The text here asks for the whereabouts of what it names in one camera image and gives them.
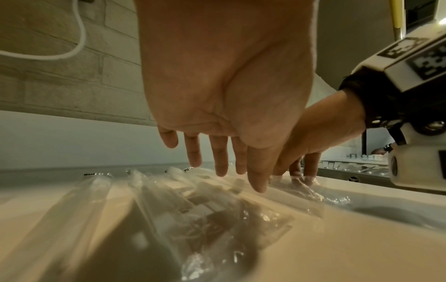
human hand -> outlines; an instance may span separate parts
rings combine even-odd
[[[311,92],[313,0],[135,3],[144,90],[166,146],[184,132],[199,166],[198,134],[209,135],[221,176],[232,137],[237,172],[264,190]]]
[[[300,160],[305,156],[303,176],[314,178],[322,152],[342,144],[366,129],[362,102],[345,89],[310,106],[302,114],[283,147],[273,170],[282,175],[300,176]]]

brick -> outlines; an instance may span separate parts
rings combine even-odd
[[[43,1],[2,0],[0,20],[72,43],[79,41],[79,28],[73,14]],[[137,39],[89,21],[84,24],[87,47],[140,64]]]
[[[44,1],[57,7],[60,7],[66,11],[70,12],[72,11],[72,0],[44,0]],[[83,18],[90,19],[100,23],[103,21],[104,5],[105,5],[105,0],[95,0],[93,3],[78,1],[79,14]]]
[[[144,93],[141,66],[104,57],[102,84]]]
[[[9,25],[0,25],[0,50],[33,55],[62,54],[75,47],[52,37]],[[0,56],[0,64],[38,70],[88,81],[99,81],[100,56],[87,49],[58,61],[32,61]]]
[[[28,73],[25,90],[26,105],[138,119],[150,116],[144,94],[128,90],[34,73]]]
[[[17,103],[21,97],[20,73],[10,68],[0,67],[0,101]]]
[[[122,7],[125,7],[131,11],[136,12],[135,4],[133,3],[133,0],[112,0],[116,4],[121,5]]]
[[[107,2],[105,26],[121,33],[138,38],[138,19],[136,13],[113,2]]]

concrete block wall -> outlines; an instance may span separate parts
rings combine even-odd
[[[0,110],[156,125],[145,102],[132,0],[79,2],[86,48],[61,61],[0,56]],[[0,1],[0,50],[67,52],[79,28],[71,0]]]

white cord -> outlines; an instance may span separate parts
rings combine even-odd
[[[72,6],[73,6],[74,17],[76,18],[76,21],[78,22],[79,30],[80,30],[79,43],[73,50],[71,50],[70,52],[67,52],[65,54],[50,55],[50,56],[26,55],[26,54],[19,54],[19,53],[13,53],[13,52],[7,52],[7,51],[0,50],[0,55],[13,57],[13,58],[19,58],[19,59],[29,59],[29,60],[39,60],[39,61],[54,61],[54,60],[67,59],[67,58],[76,56],[84,48],[85,42],[87,40],[87,34],[85,31],[84,23],[82,22],[82,19],[79,15],[78,0],[73,0]]]

transparent plastic packaging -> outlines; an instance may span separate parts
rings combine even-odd
[[[176,281],[233,280],[254,267],[260,249],[291,228],[291,216],[243,199],[212,171],[128,174],[153,237],[179,269]]]
[[[0,262],[0,282],[72,281],[111,186],[112,176],[103,174],[77,183]]]

